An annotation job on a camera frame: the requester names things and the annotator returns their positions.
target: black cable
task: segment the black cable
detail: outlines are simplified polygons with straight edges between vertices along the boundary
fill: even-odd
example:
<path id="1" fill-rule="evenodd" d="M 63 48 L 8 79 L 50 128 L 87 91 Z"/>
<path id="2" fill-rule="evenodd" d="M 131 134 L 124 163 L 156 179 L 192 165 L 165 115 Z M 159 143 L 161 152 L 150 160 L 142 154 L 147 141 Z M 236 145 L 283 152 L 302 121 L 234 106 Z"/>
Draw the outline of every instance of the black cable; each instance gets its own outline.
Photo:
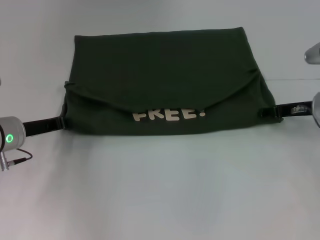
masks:
<path id="1" fill-rule="evenodd" d="M 22 150 L 20 148 L 17 148 L 17 150 L 20 151 L 20 152 L 24 152 L 25 154 L 28 154 L 30 156 L 30 157 L 26 158 L 25 160 L 30 160 L 30 159 L 32 159 L 34 157 L 30 152 L 28 152 L 26 150 Z"/>
<path id="2" fill-rule="evenodd" d="M 19 159 L 16 159 L 16 160 L 9 161 L 8 164 L 9 164 L 10 166 L 23 163 L 23 162 L 25 162 L 25 161 L 30 160 L 30 159 L 33 158 L 32 154 L 31 154 L 30 152 L 28 152 L 28 151 L 26 151 L 26 150 L 22 150 L 22 149 L 20 149 L 20 148 L 17 148 L 17 150 L 20 151 L 20 152 L 23 152 L 23 153 L 25 153 L 25 154 L 30 155 L 30 157 L 28 157 L 28 158 L 23 157 L 23 158 L 19 158 Z"/>

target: green cloth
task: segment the green cloth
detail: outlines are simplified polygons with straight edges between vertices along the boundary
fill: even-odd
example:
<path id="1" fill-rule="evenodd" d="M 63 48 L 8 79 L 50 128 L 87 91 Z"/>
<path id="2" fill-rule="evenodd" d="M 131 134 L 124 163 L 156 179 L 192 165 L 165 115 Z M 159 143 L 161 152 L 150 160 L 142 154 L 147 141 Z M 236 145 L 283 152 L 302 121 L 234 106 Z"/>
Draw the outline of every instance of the green cloth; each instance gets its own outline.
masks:
<path id="1" fill-rule="evenodd" d="M 75 36 L 74 41 L 65 84 L 71 130 L 181 135 L 280 121 L 258 116 L 275 101 L 242 27 Z"/>

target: white table surface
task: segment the white table surface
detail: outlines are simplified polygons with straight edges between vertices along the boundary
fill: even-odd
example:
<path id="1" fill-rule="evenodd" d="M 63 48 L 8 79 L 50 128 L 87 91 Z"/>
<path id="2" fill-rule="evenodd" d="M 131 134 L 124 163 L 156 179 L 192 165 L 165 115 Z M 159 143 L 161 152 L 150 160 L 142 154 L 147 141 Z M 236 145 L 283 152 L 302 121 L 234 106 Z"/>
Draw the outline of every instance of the white table surface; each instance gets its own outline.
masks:
<path id="1" fill-rule="evenodd" d="M 60 113 L 74 35 L 243 26 L 277 103 L 311 100 L 320 66 L 303 54 L 320 41 L 319 3 L 238 2 L 2 0 L 0 117 Z M 312 117 L 185 136 L 28 137 L 34 158 L 0 173 L 0 239 L 318 240 L 319 143 Z"/>

